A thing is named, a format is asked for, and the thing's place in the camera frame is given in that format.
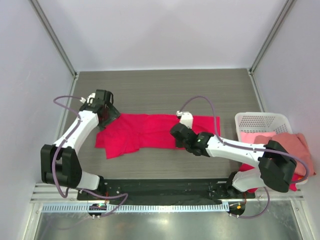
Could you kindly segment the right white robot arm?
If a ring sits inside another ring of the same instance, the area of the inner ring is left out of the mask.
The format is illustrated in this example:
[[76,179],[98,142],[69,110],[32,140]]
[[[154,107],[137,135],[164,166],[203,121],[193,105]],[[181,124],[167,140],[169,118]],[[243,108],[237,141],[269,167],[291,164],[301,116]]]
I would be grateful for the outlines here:
[[252,167],[230,175],[225,191],[231,198],[263,187],[280,193],[287,193],[290,189],[297,161],[276,141],[243,143],[209,132],[197,134],[182,123],[174,125],[170,134],[195,156],[225,158]]

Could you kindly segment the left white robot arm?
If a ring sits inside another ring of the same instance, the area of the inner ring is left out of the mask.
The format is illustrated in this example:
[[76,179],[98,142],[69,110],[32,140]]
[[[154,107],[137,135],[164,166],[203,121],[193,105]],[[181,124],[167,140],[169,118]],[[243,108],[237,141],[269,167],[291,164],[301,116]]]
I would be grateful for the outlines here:
[[53,144],[45,144],[40,150],[41,180],[56,186],[63,198],[67,189],[78,189],[100,200],[107,192],[104,178],[82,170],[78,152],[95,128],[104,130],[120,117],[114,107],[114,95],[98,89],[86,98],[79,98],[82,106],[75,112],[76,119],[68,130]]

